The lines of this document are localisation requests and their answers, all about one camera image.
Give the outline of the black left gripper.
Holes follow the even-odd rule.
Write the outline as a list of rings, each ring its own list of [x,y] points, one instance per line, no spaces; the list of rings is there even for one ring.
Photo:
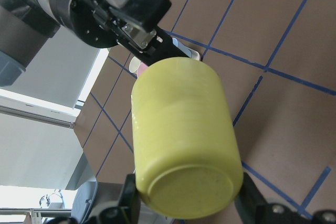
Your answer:
[[[96,48],[126,46],[131,40],[144,49],[171,5],[170,0],[129,0],[118,9],[105,0],[49,0],[55,19]]]

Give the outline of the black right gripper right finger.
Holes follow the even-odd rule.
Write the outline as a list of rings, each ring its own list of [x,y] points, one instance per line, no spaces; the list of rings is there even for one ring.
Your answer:
[[[267,201],[246,172],[234,204],[243,223],[261,223]]]

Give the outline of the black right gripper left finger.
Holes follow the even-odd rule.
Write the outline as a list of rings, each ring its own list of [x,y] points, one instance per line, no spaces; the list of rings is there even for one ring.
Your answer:
[[[141,199],[135,184],[135,174],[126,176],[117,206],[117,223],[138,223]]]

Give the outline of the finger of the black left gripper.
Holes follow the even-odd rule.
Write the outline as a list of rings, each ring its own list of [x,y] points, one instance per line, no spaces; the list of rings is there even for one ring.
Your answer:
[[[173,45],[172,37],[169,34],[158,26],[154,30],[156,35],[146,43],[144,49],[133,45],[131,40],[127,42],[126,49],[147,66],[168,58],[187,57],[186,53]]]

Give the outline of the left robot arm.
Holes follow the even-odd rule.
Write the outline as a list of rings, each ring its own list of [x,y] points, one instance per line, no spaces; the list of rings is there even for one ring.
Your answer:
[[[186,57],[158,26],[170,7],[170,0],[1,0],[1,86],[11,86],[60,27],[95,48],[122,45],[147,66]]]

